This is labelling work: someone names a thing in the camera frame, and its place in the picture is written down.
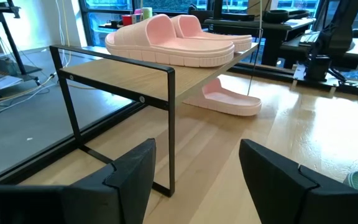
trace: bottle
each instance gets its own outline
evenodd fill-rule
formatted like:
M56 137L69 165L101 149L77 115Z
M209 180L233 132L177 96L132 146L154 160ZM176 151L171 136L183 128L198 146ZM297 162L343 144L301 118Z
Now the bottle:
M15 68L15 65L13 64L13 61L8 57L5 59L6 68L10 76L17 76L17 71Z

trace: pink slipper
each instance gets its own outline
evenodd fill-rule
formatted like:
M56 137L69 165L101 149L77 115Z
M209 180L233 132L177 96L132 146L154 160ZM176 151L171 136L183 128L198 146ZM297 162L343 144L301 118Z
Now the pink slipper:
M252 116L259 113L262 101L222 88L219 78L202 87L200 93L183 101L186 104L239 116Z
M171 19L177 37L198 40L229 40L233 42L235 52L249 50L252 45L251 35L220 35L203 32L200 21L192 15L180 15Z
M167 15L159 14L108 34L112 55L187 67L215 67L233 59L231 41L181 39Z

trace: concrete floor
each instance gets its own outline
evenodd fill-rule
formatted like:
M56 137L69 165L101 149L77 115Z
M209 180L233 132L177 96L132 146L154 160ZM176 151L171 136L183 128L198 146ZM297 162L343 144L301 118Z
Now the concrete floor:
M49 74L55 71L48 49L30 50L26 56L37 67L43 69L42 72L31 74L38 76L41 82L44 82ZM90 60L94 59L72 55L70 65ZM22 61L26 65L32 65L24 55L22 55ZM45 85L56 82L57 79L54 78ZM29 81L3 90L1 95L10 96L33 87L36 87L35 82ZM51 86L49 90L49 93L36 95L0 113L0 172L72 133L59 85ZM131 103L131 100L101 90L70 87L70 93L81 127Z

